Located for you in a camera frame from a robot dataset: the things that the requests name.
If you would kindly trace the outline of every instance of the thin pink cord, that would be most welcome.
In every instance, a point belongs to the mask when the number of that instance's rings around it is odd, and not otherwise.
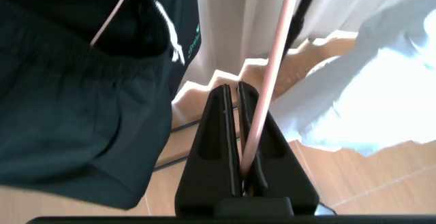
[[[95,34],[94,38],[91,40],[91,43],[90,43],[91,46],[94,46],[94,44],[100,38],[100,36],[102,35],[102,33],[104,32],[106,27],[108,27],[109,23],[112,21],[112,19],[114,18],[115,14],[118,12],[120,7],[122,6],[123,2],[124,2],[124,0],[118,0],[118,3],[116,3],[116,6],[112,10],[112,12],[110,13],[109,17],[105,20],[105,22],[103,23],[102,27],[100,27],[99,31]]]
[[[248,134],[247,143],[245,144],[243,158],[240,163],[240,172],[244,178],[247,177],[256,151],[258,150],[260,136],[264,128],[266,115],[268,114],[271,97],[273,96],[274,85],[281,62],[281,55],[285,48],[287,32],[290,27],[292,15],[294,14],[296,1],[297,0],[283,0],[279,24],[275,33],[274,44],[272,46],[268,67],[262,85],[262,92],[260,93],[258,104],[256,105],[253,122]]]

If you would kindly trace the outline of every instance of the white cloth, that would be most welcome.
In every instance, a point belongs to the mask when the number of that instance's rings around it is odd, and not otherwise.
[[[436,0],[408,0],[366,20],[355,48],[278,98],[288,141],[371,155],[436,139]]]

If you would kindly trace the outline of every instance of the wooden floor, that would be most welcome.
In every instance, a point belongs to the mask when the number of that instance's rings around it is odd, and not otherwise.
[[[346,44],[341,42],[339,46],[342,48]],[[338,51],[315,49],[311,51],[311,56],[314,53],[319,59],[325,59]],[[310,63],[310,66],[318,62],[303,56],[304,63]],[[302,73],[310,69],[298,65],[298,62],[289,62],[284,63],[281,71],[286,72],[287,66]],[[260,81],[256,80],[256,75],[262,79],[261,69],[253,67],[254,72],[246,76],[246,81],[258,86]],[[289,73],[279,76],[275,95],[280,95],[302,77],[302,74]],[[178,115],[173,127],[201,117],[208,93],[190,93],[196,97],[174,106]],[[157,165],[186,156],[197,128],[194,125],[172,133]],[[363,157],[351,150],[335,153],[315,150],[299,142],[290,142],[290,147],[317,189],[321,201],[339,214],[436,214],[436,142],[423,145],[408,142],[371,157]],[[185,162],[181,162],[153,173],[145,196],[136,208],[127,212],[45,193],[1,187],[0,223],[25,223],[40,216],[172,216],[174,194],[184,166]]]

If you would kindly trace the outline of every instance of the black fabric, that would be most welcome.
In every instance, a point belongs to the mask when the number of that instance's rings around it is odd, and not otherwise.
[[[144,195],[199,44],[197,0],[0,0],[0,184],[117,208]]]

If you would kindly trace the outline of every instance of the pink rod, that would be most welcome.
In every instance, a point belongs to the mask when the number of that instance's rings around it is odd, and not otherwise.
[[[106,27],[108,27],[109,23],[112,21],[115,14],[118,12],[120,7],[122,6],[123,2],[124,2],[124,0],[118,0],[118,3],[116,3],[115,8],[112,10],[109,17],[107,17],[107,19],[104,21],[102,27],[100,27],[98,32],[95,34],[94,38],[91,40],[91,43],[90,43],[91,46],[94,46],[94,44],[97,42],[97,40],[100,38],[100,36],[104,32],[104,30],[106,30]]]
[[[247,177],[251,164],[253,163],[262,130],[264,128],[268,107],[273,96],[274,85],[279,72],[281,56],[285,48],[287,32],[289,30],[292,15],[297,0],[283,0],[281,7],[279,24],[275,33],[274,44],[272,46],[268,67],[266,70],[262,92],[260,93],[258,104],[254,112],[253,122],[245,144],[243,157],[240,163],[240,172],[244,178]]]

